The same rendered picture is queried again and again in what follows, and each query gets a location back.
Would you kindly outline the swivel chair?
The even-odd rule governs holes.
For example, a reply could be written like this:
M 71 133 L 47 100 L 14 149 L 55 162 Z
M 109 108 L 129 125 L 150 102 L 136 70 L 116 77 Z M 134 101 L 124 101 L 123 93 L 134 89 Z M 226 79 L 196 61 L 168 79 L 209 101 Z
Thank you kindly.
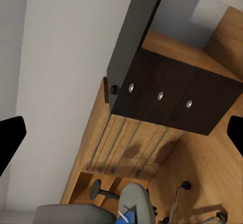
M 191 186 L 188 181 L 176 186 L 171 215 L 165 217 L 163 221 L 159 220 L 158 224 L 176 223 L 180 188 L 189 190 Z M 38 206 L 34 211 L 31 224 L 114 224 L 129 211 L 135 213 L 135 224 L 156 224 L 157 208 L 151 205 L 148 188 L 145 189 L 141 184 L 132 182 L 119 195 L 102 190 L 101 180 L 96 179 L 90 190 L 90 199 L 94 200 L 98 194 L 119 201 L 118 218 L 114 213 L 94 204 L 52 204 Z M 214 221 L 226 224 L 226 218 L 225 213 L 217 212 L 215 217 L 196 224 L 210 224 Z

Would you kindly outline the folder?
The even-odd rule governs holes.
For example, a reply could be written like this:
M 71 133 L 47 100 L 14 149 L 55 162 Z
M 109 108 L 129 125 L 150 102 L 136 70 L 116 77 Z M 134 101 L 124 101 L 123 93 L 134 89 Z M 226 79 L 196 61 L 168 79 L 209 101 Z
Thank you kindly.
M 135 213 L 134 213 L 134 211 L 129 211 L 127 214 L 125 214 L 121 219 L 119 219 L 114 224 L 135 224 Z

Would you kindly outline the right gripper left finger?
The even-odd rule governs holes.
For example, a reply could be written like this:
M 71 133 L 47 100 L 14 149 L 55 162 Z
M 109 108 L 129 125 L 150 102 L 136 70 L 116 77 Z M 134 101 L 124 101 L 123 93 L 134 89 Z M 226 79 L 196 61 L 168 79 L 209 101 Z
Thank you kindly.
M 22 116 L 0 121 L 0 176 L 26 135 Z

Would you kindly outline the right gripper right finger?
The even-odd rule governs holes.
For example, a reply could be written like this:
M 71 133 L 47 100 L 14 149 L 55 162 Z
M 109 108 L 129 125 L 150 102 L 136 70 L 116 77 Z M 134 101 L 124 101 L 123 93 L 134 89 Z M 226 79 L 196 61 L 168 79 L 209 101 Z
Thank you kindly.
M 243 118 L 231 116 L 227 134 L 243 156 Z

